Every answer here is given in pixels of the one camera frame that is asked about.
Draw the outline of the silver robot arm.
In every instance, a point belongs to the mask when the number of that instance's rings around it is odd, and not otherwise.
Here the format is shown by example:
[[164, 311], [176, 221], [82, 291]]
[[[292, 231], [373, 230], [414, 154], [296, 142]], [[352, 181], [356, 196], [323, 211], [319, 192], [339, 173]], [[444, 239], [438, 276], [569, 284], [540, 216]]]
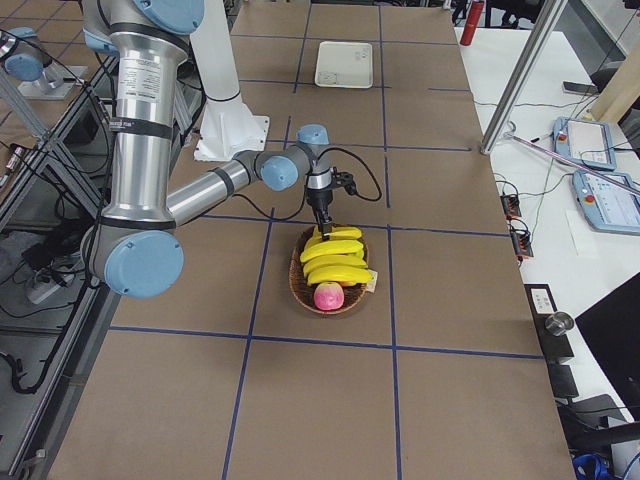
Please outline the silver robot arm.
[[[84, 33], [119, 61], [111, 199], [85, 241], [87, 266], [113, 291], [149, 298], [170, 288], [184, 264], [174, 229], [256, 181], [275, 191], [304, 181], [318, 229], [330, 233], [327, 131], [307, 125], [285, 150], [264, 149], [269, 121], [242, 99], [222, 2], [88, 1]], [[201, 158], [217, 167], [169, 192], [177, 73], [189, 58], [205, 95]]]

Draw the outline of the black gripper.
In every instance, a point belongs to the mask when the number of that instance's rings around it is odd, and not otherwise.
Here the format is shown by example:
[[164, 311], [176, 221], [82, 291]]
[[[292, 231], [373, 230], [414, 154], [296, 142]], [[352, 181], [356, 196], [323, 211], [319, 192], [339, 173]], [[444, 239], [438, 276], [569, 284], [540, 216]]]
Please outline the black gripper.
[[333, 220], [329, 212], [329, 205], [333, 201], [332, 192], [333, 173], [331, 169], [322, 173], [312, 173], [306, 181], [306, 201], [314, 209], [313, 214], [317, 230], [323, 240], [329, 240], [333, 228]]

